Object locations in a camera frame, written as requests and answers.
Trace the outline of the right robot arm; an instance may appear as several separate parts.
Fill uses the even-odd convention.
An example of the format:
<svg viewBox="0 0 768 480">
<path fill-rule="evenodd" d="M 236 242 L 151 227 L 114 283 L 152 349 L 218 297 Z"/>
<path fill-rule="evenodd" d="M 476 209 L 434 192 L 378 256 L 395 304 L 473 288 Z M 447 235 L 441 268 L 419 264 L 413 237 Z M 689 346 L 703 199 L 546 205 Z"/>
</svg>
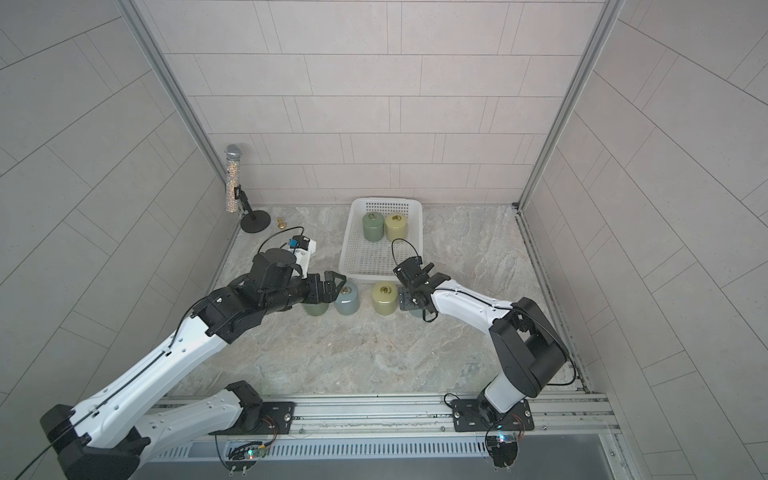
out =
<svg viewBox="0 0 768 480">
<path fill-rule="evenodd" d="M 570 360 L 552 324 L 538 304 L 523 297 L 502 301 L 464 287 L 434 265 L 412 256 L 394 268 L 403 287 L 400 309 L 419 311 L 431 323 L 444 315 L 489 335 L 501 371 L 479 395 L 484 414 L 501 415 L 527 398 L 535 398 Z"/>
</svg>

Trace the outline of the blue tea canister front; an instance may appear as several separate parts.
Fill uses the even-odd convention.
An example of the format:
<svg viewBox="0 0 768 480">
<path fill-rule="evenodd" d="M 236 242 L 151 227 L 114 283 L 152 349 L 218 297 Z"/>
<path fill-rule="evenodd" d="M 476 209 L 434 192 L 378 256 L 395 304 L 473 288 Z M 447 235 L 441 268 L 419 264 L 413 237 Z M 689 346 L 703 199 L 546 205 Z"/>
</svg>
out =
<svg viewBox="0 0 768 480">
<path fill-rule="evenodd" d="M 344 316 L 355 314 L 360 308 L 359 289 L 352 281 L 347 281 L 334 302 L 337 312 Z"/>
</svg>

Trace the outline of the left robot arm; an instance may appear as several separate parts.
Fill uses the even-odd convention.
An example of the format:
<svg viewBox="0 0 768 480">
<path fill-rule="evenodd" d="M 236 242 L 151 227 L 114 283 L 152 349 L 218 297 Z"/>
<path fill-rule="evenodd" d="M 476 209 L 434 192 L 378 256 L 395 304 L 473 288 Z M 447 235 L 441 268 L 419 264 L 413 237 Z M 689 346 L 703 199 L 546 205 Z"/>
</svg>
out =
<svg viewBox="0 0 768 480">
<path fill-rule="evenodd" d="M 175 332 L 108 386 L 75 406 L 58 404 L 40 419 L 68 479 L 128 479 L 155 455 L 202 435 L 275 428 L 263 400 L 245 381 L 151 415 L 149 410 L 188 373 L 296 304 L 332 304 L 345 276 L 310 274 L 310 254 L 273 248 L 249 272 L 197 301 Z"/>
</svg>

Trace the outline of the left circuit board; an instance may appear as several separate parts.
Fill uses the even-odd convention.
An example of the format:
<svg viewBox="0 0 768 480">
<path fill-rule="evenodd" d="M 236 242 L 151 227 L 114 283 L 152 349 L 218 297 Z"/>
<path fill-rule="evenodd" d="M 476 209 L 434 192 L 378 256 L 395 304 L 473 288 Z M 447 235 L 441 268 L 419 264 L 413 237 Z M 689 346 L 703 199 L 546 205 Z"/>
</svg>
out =
<svg viewBox="0 0 768 480">
<path fill-rule="evenodd" d="M 263 442 L 249 442 L 231 449 L 227 453 L 229 475 L 240 473 L 246 476 L 248 471 L 266 455 L 268 446 Z"/>
</svg>

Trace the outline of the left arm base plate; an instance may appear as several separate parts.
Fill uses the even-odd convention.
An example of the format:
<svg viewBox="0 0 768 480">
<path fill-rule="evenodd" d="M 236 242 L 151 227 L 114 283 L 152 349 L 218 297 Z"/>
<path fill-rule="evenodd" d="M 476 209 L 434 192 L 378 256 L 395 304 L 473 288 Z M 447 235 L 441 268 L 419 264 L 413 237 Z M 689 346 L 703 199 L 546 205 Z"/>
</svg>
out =
<svg viewBox="0 0 768 480">
<path fill-rule="evenodd" d="M 288 434 L 293 422 L 295 402 L 266 402 L 245 407 L 235 423 L 212 435 L 280 435 Z"/>
</svg>

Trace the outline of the microphone on black stand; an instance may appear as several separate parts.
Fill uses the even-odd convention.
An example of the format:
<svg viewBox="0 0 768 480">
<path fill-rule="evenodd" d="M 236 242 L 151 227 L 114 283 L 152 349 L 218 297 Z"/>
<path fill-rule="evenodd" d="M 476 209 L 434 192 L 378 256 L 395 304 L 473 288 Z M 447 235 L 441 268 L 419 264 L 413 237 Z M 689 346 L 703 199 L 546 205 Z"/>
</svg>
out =
<svg viewBox="0 0 768 480">
<path fill-rule="evenodd" d="M 246 233 L 264 231 L 271 223 L 270 215 L 263 210 L 254 210 L 240 183 L 242 151 L 236 144 L 225 148 L 226 160 L 226 209 L 229 213 L 240 214 L 240 228 Z"/>
</svg>

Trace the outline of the yellow-green tea canister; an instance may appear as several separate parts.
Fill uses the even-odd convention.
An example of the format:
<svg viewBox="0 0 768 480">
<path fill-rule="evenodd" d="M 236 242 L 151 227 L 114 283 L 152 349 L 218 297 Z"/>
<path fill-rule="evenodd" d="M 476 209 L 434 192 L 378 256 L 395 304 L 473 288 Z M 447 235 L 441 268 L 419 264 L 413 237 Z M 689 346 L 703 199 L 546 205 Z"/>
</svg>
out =
<svg viewBox="0 0 768 480">
<path fill-rule="evenodd" d="M 398 287 L 394 282 L 376 282 L 371 290 L 374 311 L 382 316 L 393 314 L 398 308 Z"/>
</svg>

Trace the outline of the circuit board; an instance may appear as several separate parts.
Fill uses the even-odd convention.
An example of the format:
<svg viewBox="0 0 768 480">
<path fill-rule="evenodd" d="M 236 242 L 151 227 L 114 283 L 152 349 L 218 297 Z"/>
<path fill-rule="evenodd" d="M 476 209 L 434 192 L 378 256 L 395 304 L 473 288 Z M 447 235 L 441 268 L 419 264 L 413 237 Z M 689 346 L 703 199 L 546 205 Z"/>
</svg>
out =
<svg viewBox="0 0 768 480">
<path fill-rule="evenodd" d="M 248 471 L 266 455 L 268 446 L 263 442 L 249 442 L 231 449 L 227 453 L 229 475 L 240 473 L 246 476 Z"/>
<path fill-rule="evenodd" d="M 505 435 L 485 437 L 487 453 L 497 469 L 508 469 L 514 465 L 519 453 L 518 442 Z"/>
</svg>

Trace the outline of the white vent grille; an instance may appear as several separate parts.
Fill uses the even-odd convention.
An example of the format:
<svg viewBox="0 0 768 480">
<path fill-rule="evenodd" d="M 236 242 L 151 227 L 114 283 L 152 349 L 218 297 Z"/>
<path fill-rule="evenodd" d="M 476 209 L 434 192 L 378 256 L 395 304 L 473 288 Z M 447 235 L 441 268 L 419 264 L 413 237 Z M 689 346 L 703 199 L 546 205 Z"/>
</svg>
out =
<svg viewBox="0 0 768 480">
<path fill-rule="evenodd" d="M 168 450 L 154 460 L 156 462 L 227 461 L 227 453 L 241 444 L 240 441 L 223 439 L 194 441 Z M 487 455 L 485 444 L 475 436 L 289 438 L 279 439 L 260 460 L 482 458 Z"/>
</svg>

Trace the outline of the dark green tea canister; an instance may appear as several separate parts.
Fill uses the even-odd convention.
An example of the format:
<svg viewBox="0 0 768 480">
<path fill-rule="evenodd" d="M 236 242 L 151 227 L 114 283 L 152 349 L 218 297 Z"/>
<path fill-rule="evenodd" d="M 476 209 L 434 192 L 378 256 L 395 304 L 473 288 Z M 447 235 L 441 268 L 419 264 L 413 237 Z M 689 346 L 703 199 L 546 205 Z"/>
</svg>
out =
<svg viewBox="0 0 768 480">
<path fill-rule="evenodd" d="M 318 304 L 303 303 L 302 307 L 307 315 L 312 317 L 318 317 L 318 316 L 324 315 L 328 311 L 329 305 L 327 303 L 318 303 Z"/>
</svg>

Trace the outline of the white plastic basket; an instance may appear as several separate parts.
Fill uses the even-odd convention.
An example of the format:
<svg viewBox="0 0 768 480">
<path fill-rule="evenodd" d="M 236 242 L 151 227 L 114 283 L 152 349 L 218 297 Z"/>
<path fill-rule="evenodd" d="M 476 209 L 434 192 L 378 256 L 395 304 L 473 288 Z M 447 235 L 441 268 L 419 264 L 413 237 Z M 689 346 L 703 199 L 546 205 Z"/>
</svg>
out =
<svg viewBox="0 0 768 480">
<path fill-rule="evenodd" d="M 377 242 L 367 240 L 363 218 L 368 213 L 380 213 L 384 218 L 392 214 L 403 217 L 406 242 L 397 241 L 392 245 L 386 235 Z M 396 260 L 421 254 L 423 239 L 423 208 L 419 201 L 388 197 L 355 199 L 347 219 L 339 270 L 357 283 L 396 281 L 393 272 Z"/>
</svg>

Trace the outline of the right circuit board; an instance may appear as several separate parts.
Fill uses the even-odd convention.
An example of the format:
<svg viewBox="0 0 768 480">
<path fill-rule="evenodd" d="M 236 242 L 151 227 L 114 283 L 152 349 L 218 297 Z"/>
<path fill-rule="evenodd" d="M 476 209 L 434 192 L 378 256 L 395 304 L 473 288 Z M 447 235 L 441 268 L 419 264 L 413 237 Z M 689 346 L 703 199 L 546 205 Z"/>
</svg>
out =
<svg viewBox="0 0 768 480">
<path fill-rule="evenodd" d="M 497 469 L 508 469 L 514 465 L 519 453 L 518 442 L 505 435 L 485 437 L 487 453 Z"/>
</svg>

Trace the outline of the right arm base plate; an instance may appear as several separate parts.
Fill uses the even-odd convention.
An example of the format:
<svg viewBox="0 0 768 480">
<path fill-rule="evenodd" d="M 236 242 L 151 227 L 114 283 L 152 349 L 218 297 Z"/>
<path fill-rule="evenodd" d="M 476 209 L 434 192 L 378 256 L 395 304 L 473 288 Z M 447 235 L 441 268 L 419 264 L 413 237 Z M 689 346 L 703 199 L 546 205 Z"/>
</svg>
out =
<svg viewBox="0 0 768 480">
<path fill-rule="evenodd" d="M 535 429 L 531 409 L 527 400 L 516 402 L 504 413 L 477 399 L 453 398 L 445 401 L 453 415 L 456 432 L 481 432 L 489 428 L 501 431 L 527 433 Z"/>
</svg>

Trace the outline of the aluminium mounting rail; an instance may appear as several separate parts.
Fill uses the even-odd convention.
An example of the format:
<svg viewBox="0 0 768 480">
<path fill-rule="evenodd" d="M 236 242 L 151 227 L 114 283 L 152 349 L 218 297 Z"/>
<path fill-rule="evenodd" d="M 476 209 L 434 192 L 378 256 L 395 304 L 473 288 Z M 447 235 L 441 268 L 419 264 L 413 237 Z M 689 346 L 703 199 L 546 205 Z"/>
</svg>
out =
<svg viewBox="0 0 768 480">
<path fill-rule="evenodd" d="M 199 402 L 163 400 L 139 420 L 136 428 L 144 436 L 156 435 L 166 447 L 200 437 L 217 436 L 237 440 L 275 440 L 303 438 L 391 438 L 475 436 L 486 432 L 523 435 L 612 434 L 619 422 L 606 396 L 559 391 L 527 400 L 535 424 L 533 431 L 456 432 L 451 409 L 445 404 L 453 398 L 444 394 L 296 396 L 274 397 L 266 402 L 295 402 L 293 422 L 288 434 L 212 435 L 224 430 L 228 415 L 222 397 Z"/>
</svg>

